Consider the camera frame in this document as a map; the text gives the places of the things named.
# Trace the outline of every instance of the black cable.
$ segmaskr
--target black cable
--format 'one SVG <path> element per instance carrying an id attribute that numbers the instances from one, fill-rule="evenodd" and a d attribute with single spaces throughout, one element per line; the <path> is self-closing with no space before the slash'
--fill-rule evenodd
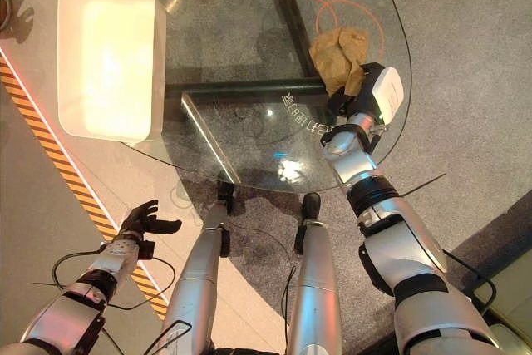
<path id="1" fill-rule="evenodd" d="M 61 285 L 61 283 L 59 283 L 59 279 L 57 278 L 57 268 L 59 267 L 59 265 L 61 265 L 62 262 L 66 261 L 69 258 L 73 258 L 73 257 L 81 257 L 84 255 L 99 254 L 105 249 L 105 247 L 106 247 L 106 244 L 102 244 L 100 248 L 97 249 L 96 251 L 84 251 L 80 253 L 71 253 L 71 254 L 65 255 L 64 257 L 60 257 L 59 260 L 57 260 L 52 267 L 52 279 L 57 289 L 58 290 L 63 289 L 63 286 Z M 106 328 L 102 327 L 101 331 L 106 335 L 107 338 L 109 338 L 109 341 L 111 341 L 111 344 L 113 345 L 113 347 L 115 347 L 116 351 L 118 351 L 120 355 L 125 355 L 124 352 L 121 350 L 120 346 L 116 343 L 113 337 L 106 330 Z"/>
<path id="2" fill-rule="evenodd" d="M 438 180 L 438 179 L 444 177 L 445 175 L 446 175 L 446 172 L 444 172 L 443 174 L 437 176 L 436 178 L 432 178 L 431 180 L 428 180 L 427 182 L 422 183 L 421 185 L 415 187 L 415 188 L 412 189 L 412 190 L 408 190 L 408 191 L 407 191 L 404 195 L 402 195 L 402 196 L 403 196 L 403 197 L 407 197 L 408 195 L 411 195 L 413 192 L 415 192 L 415 191 L 421 189 L 422 187 L 425 187 L 425 186 L 429 185 L 430 183 L 432 183 L 432 182 L 434 182 L 434 181 L 436 181 L 436 180 Z"/>
<path id="3" fill-rule="evenodd" d="M 81 256 L 84 256 L 84 255 L 95 255 L 95 254 L 99 254 L 101 253 L 104 249 L 105 249 L 106 245 L 103 244 L 98 250 L 96 251 L 85 251 L 85 252 L 81 252 L 81 253 L 71 253 L 71 254 L 68 254 L 68 255 L 65 255 L 64 257 L 61 257 L 59 258 L 59 260 L 57 260 L 53 267 L 52 267 L 52 280 L 54 281 L 54 284 L 55 286 L 57 286 L 58 288 L 63 288 L 63 285 L 59 282 L 59 279 L 57 278 L 57 268 L 59 268 L 59 265 L 61 265 L 64 261 L 66 261 L 67 259 L 69 258 L 74 258 L 74 257 L 81 257 Z M 172 269 L 172 280 L 171 282 L 164 288 L 162 289 L 161 291 L 159 291 L 157 294 L 154 294 L 152 295 L 151 297 L 149 297 L 148 299 L 136 304 L 136 305 L 133 305 L 132 307 L 122 307 L 120 305 L 115 305 L 113 303 L 109 303 L 107 304 L 108 307 L 111 307 L 111 308 L 116 308 L 116 309 L 120 309 L 120 310 L 123 310 L 123 311 L 131 311 L 132 309 L 136 309 L 136 308 L 139 308 L 141 305 L 144 305 L 145 303 L 148 303 L 149 301 L 151 301 L 153 298 L 157 298 L 159 297 L 162 293 L 164 293 L 166 290 L 168 290 L 168 288 L 170 288 L 172 286 L 172 284 L 174 283 L 175 281 L 175 268 L 169 263 L 169 262 L 166 262 L 164 261 L 163 259 L 161 258 L 157 258 L 157 257 L 153 257 L 153 259 L 156 259 L 158 260 L 159 262 L 162 262 L 163 264 L 166 264 L 168 265 L 171 269 Z M 49 285 L 49 284 L 45 284 L 45 283 L 32 283 L 32 284 L 40 284 L 40 285 Z"/>
<path id="4" fill-rule="evenodd" d="M 101 253 L 104 249 L 106 248 L 106 244 L 102 244 L 100 246 L 99 249 L 95 250 L 95 251 L 83 251 L 83 252 L 80 252 L 80 253 L 71 253 L 71 254 L 67 254 L 63 257 L 60 257 L 55 263 L 54 265 L 52 266 L 52 280 L 53 280 L 53 283 L 56 284 L 56 286 L 59 288 L 59 289 L 62 289 L 63 286 L 61 285 L 61 283 L 59 283 L 59 279 L 57 278 L 57 268 L 59 268 L 59 265 L 61 265 L 63 262 L 65 262 L 67 259 L 70 259 L 70 258 L 74 258 L 74 257 L 82 257 L 82 256 L 85 256 L 85 255 L 95 255 L 95 254 L 99 254 Z"/>
<path id="5" fill-rule="evenodd" d="M 120 355 L 125 355 L 116 343 L 116 341 L 113 339 L 113 337 L 111 337 L 109 332 L 106 330 L 106 328 L 101 328 L 101 331 L 106 335 L 107 338 L 109 338 L 109 341 L 111 341 L 111 344 L 113 344 L 113 347 L 115 347 L 116 351 L 118 351 Z"/>
<path id="6" fill-rule="evenodd" d="M 262 234 L 266 234 L 267 236 L 269 236 L 271 239 L 273 239 L 273 241 L 275 241 L 277 244 L 279 244 L 281 246 L 281 248 L 283 249 L 284 251 L 284 254 L 286 255 L 286 258 L 287 258 L 287 261 L 289 264 L 292 264 L 290 262 L 290 254 L 288 253 L 288 250 L 286 249 L 286 247 L 284 246 L 283 243 L 281 243 L 281 241 L 275 237 L 273 234 L 270 234 L 268 233 L 267 231 L 265 230 L 261 230 L 261 229 L 257 229 L 257 228 L 247 228 L 245 226 L 241 226 L 239 224 L 236 224 L 235 222 L 232 222 L 232 221 L 229 221 L 229 224 L 231 224 L 232 226 L 234 226 L 235 228 L 239 228 L 239 229 L 244 229 L 244 230 L 251 230 L 252 232 L 257 232 L 257 233 L 262 233 Z"/>
<path id="7" fill-rule="evenodd" d="M 161 291 L 159 291 L 157 294 L 152 295 L 151 297 L 149 297 L 145 301 L 142 301 L 141 303 L 138 303 L 137 305 L 134 305 L 132 307 L 121 307 L 120 305 L 115 305 L 113 303 L 110 303 L 110 304 L 107 305 L 108 307 L 121 309 L 122 311 L 131 311 L 132 309 L 139 308 L 141 305 L 144 305 L 145 303 L 148 303 L 153 298 L 159 297 L 162 293 L 164 293 L 168 288 L 171 287 L 171 285 L 175 281 L 175 268 L 169 262 L 166 262 L 165 260 L 163 260 L 161 258 L 153 257 L 153 259 L 157 259 L 159 262 L 162 262 L 163 264 L 168 265 L 172 269 L 172 274 L 173 274 L 172 281 L 169 282 L 168 285 L 165 288 L 163 288 Z"/>
<path id="8" fill-rule="evenodd" d="M 162 345 L 160 348 L 158 348 L 154 353 L 152 353 L 151 355 L 155 355 L 156 353 L 158 353 L 159 351 L 162 351 L 164 348 L 168 347 L 171 343 L 173 343 L 175 340 L 177 340 L 178 338 L 181 338 L 183 337 L 185 334 L 187 334 L 191 329 L 192 329 L 192 325 L 190 323 L 187 323 L 185 322 L 184 320 L 176 320 L 175 322 L 173 322 L 168 328 L 166 328 L 165 330 L 162 331 L 161 334 L 159 334 L 157 336 L 157 338 L 153 341 L 153 343 L 150 344 L 150 346 L 148 347 L 148 349 L 146 349 L 143 353 L 143 355 L 148 355 L 151 351 L 151 349 L 165 336 L 165 334 L 168 333 L 168 331 L 173 328 L 177 323 L 181 323 L 181 324 L 184 324 L 185 326 L 188 326 L 189 328 L 187 328 L 184 332 L 178 334 L 177 336 L 175 336 L 174 338 L 172 338 L 169 342 L 165 343 L 164 345 Z"/>
<path id="9" fill-rule="evenodd" d="M 405 38 L 406 52 L 408 53 L 408 66 L 410 68 L 410 92 L 408 93 L 408 103 L 406 105 L 405 120 L 402 123 L 401 130 L 399 131 L 399 135 L 397 136 L 396 141 L 393 142 L 393 145 L 390 148 L 390 150 L 388 150 L 388 152 L 382 157 L 382 159 L 378 162 L 378 164 L 381 164 L 390 155 L 390 153 L 396 147 L 397 142 L 401 138 L 402 132 L 405 130 L 406 120 L 408 119 L 408 112 L 410 111 L 410 104 L 411 104 L 411 99 L 412 99 L 412 57 L 410 54 L 410 45 L 408 44 L 408 39 L 406 38 L 406 32 L 405 32 L 404 26 L 402 25 L 402 20 L 401 20 L 401 16 L 399 15 L 399 10 L 397 10 L 396 1 L 392 0 L 392 4 L 393 4 L 393 8 L 396 11 L 397 19 L 399 20 L 399 25 L 401 26 L 402 35 Z"/>
<path id="10" fill-rule="evenodd" d="M 284 319 L 284 342 L 288 346 L 288 287 L 290 286 L 290 280 L 292 280 L 293 275 L 296 272 L 296 267 L 293 266 L 290 269 L 290 274 L 288 275 L 288 279 L 286 281 L 286 285 L 284 286 L 283 291 L 283 297 L 281 298 L 281 314 L 283 315 Z"/>
<path id="11" fill-rule="evenodd" d="M 446 251 L 444 249 L 442 251 L 443 251 L 443 254 L 447 255 L 451 259 L 454 259 L 458 264 L 465 266 L 466 268 L 474 272 L 479 278 L 481 278 L 482 280 L 485 280 L 490 285 L 491 287 L 490 299 L 488 299 L 488 302 L 485 303 L 484 307 L 479 311 L 480 315 L 484 316 L 484 314 L 490 308 L 491 304 L 495 301 L 495 297 L 497 296 L 497 288 L 495 287 L 493 282 L 489 278 L 487 278 L 482 272 L 480 272 L 478 269 L 473 268 L 471 265 L 462 261 L 456 255 L 451 254 L 449 251 Z"/>
<path id="12" fill-rule="evenodd" d="M 66 261 L 67 259 L 70 259 L 70 258 L 74 258 L 74 257 L 81 257 L 81 256 L 85 256 L 85 255 L 95 255 L 95 254 L 99 254 L 101 253 L 106 247 L 106 244 L 102 244 L 100 246 L 99 249 L 95 250 L 95 251 L 84 251 L 84 252 L 79 252 L 79 253 L 71 253 L 71 254 L 67 254 L 63 257 L 60 257 L 59 260 L 57 260 L 53 267 L 52 267 L 52 280 L 54 281 L 54 285 L 58 288 L 58 289 L 63 289 L 63 286 L 62 284 L 59 282 L 59 279 L 57 278 L 57 268 L 59 268 L 59 266 L 64 262 Z M 141 305 L 144 305 L 145 303 L 148 303 L 149 301 L 151 301 L 153 298 L 155 297 L 158 297 L 159 295 L 161 295 L 164 291 L 166 291 L 168 288 L 170 288 L 170 286 L 174 283 L 175 281 L 175 268 L 169 263 L 169 262 L 166 262 L 165 260 L 163 259 L 160 259 L 160 258 L 157 258 L 157 257 L 154 257 L 153 259 L 157 259 L 158 261 L 162 262 L 163 264 L 166 264 L 168 265 L 171 269 L 172 269 L 172 280 L 171 282 L 161 291 L 159 291 L 157 294 L 151 296 L 150 298 L 148 298 L 147 300 L 145 301 L 142 301 L 141 303 L 138 303 L 137 305 L 134 305 L 132 307 L 122 307 L 120 305 L 115 305 L 115 304 L 111 304 L 109 303 L 107 306 L 109 307 L 113 307 L 113 308 L 118 308 L 118 309 L 121 309 L 121 310 L 125 310 L 125 311 L 130 311 L 132 309 L 135 309 L 135 308 L 138 308 L 140 307 Z M 32 283 L 32 284 L 41 284 L 41 285 L 50 285 L 48 283 Z M 190 325 L 189 323 L 187 322 L 182 322 L 183 324 L 187 324 L 189 325 L 189 329 L 187 329 L 184 333 L 178 335 L 177 337 L 173 338 L 172 340 L 170 340 L 167 344 L 165 344 L 165 346 L 159 348 L 157 351 L 154 352 L 155 353 L 158 353 L 162 348 L 165 348 L 168 344 L 172 343 L 173 341 L 175 341 L 177 338 L 181 337 L 183 334 L 187 333 L 192 325 Z M 113 339 L 113 337 L 109 334 L 109 332 L 106 331 L 105 328 L 101 328 L 101 331 L 106 335 L 107 338 L 109 338 L 109 341 L 111 341 L 112 345 L 116 348 L 116 351 L 118 351 L 120 353 L 120 355 L 125 355 L 124 352 L 121 350 L 121 348 L 118 346 L 118 344 L 116 343 L 116 341 Z M 159 337 L 158 339 L 148 348 L 148 352 L 153 348 L 154 345 L 157 344 L 157 342 L 160 340 L 160 337 L 162 337 L 162 335 L 164 335 L 165 332 L 163 332 Z"/>
<path id="13" fill-rule="evenodd" d="M 38 286 L 52 286 L 52 287 L 58 288 L 57 284 L 55 284 L 55 283 L 31 282 L 31 283 L 28 283 L 28 284 L 35 284 L 35 285 L 38 285 Z"/>

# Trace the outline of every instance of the silver robot leg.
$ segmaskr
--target silver robot leg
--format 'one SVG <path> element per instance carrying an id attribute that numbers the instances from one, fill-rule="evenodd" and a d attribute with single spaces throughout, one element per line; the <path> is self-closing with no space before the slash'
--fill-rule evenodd
<path id="1" fill-rule="evenodd" d="M 179 340 L 168 345 L 170 353 L 202 355 L 211 349 L 218 261 L 222 250 L 222 236 L 229 233 L 224 231 L 226 221 L 226 204 L 218 200 L 207 214 L 204 227 L 172 293 L 163 330 L 179 319 L 190 323 L 192 328 Z M 177 323 L 161 339 L 160 345 L 165 345 L 187 328 Z"/>
<path id="2" fill-rule="evenodd" d="M 303 221 L 303 262 L 288 334 L 287 355 L 340 355 L 340 303 L 327 227 Z"/>

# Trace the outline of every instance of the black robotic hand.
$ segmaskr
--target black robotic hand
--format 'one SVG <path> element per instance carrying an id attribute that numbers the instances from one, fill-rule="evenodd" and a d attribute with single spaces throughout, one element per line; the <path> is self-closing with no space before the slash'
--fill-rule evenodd
<path id="1" fill-rule="evenodd" d="M 153 258 L 155 243 L 144 240 L 144 233 L 172 234 L 177 232 L 181 227 L 180 220 L 157 219 L 157 215 L 155 214 L 159 209 L 157 204 L 159 204 L 158 200 L 152 200 L 134 208 L 124 222 L 122 222 L 120 232 L 115 237 L 115 239 L 120 239 L 124 235 L 128 235 L 128 233 L 137 233 L 140 236 L 138 240 L 139 259 Z"/>
<path id="2" fill-rule="evenodd" d="M 134 208 L 127 218 L 122 222 L 122 230 L 133 230 L 139 234 L 172 234 L 177 232 L 181 227 L 180 220 L 161 220 L 157 219 L 155 214 L 159 209 L 158 200 L 148 201 L 143 205 Z"/>
<path id="3" fill-rule="evenodd" d="M 376 62 L 370 62 L 361 67 L 364 70 L 364 81 L 362 81 L 362 88 L 358 96 L 345 95 L 343 89 L 340 89 L 328 100 L 327 108 L 335 116 L 345 116 L 346 118 L 358 112 L 363 112 L 372 116 L 378 124 L 382 124 L 381 111 L 372 91 L 378 77 L 384 70 L 384 66 Z"/>

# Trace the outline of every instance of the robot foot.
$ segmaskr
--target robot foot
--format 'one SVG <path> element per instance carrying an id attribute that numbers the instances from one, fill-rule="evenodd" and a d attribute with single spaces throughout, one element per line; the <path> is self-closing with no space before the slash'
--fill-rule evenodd
<path id="1" fill-rule="evenodd" d="M 227 213 L 230 214 L 233 209 L 234 184 L 218 181 L 218 200 L 224 201 L 227 207 Z"/>
<path id="2" fill-rule="evenodd" d="M 301 223 L 299 224 L 296 239 L 293 243 L 293 250 L 296 254 L 303 254 L 303 241 L 305 240 L 305 232 L 307 231 L 307 225 L 304 224 L 305 220 L 317 219 L 321 205 L 322 199 L 318 193 L 307 193 L 303 197 L 303 203 L 301 204 Z"/>

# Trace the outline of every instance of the black strap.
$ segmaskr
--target black strap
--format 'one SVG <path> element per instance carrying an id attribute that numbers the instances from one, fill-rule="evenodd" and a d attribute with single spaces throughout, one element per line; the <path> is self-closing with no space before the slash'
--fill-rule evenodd
<path id="1" fill-rule="evenodd" d="M 402 280 L 393 288 L 393 296 L 396 298 L 396 309 L 405 299 L 427 291 L 440 291 L 449 293 L 447 285 L 437 274 L 418 274 Z"/>
<path id="2" fill-rule="evenodd" d="M 366 132 L 356 124 L 343 124 L 339 126 L 335 126 L 332 131 L 326 132 L 322 135 L 322 138 L 320 141 L 322 142 L 322 146 L 325 147 L 325 145 L 333 139 L 333 137 L 340 132 L 352 132 L 358 136 L 358 139 L 360 139 L 362 143 L 362 148 L 367 153 L 370 152 L 371 146 L 369 143 L 369 140 L 367 138 Z"/>
<path id="3" fill-rule="evenodd" d="M 103 269 L 92 269 L 85 272 L 78 280 L 78 283 L 87 283 L 98 288 L 106 296 L 107 302 L 115 294 L 117 282 L 115 277 Z"/>
<path id="4" fill-rule="evenodd" d="M 39 340 L 38 338 L 29 338 L 24 342 L 42 348 L 50 355 L 61 355 L 61 351 L 59 351 L 56 347 L 50 343 L 47 343 L 46 341 Z"/>

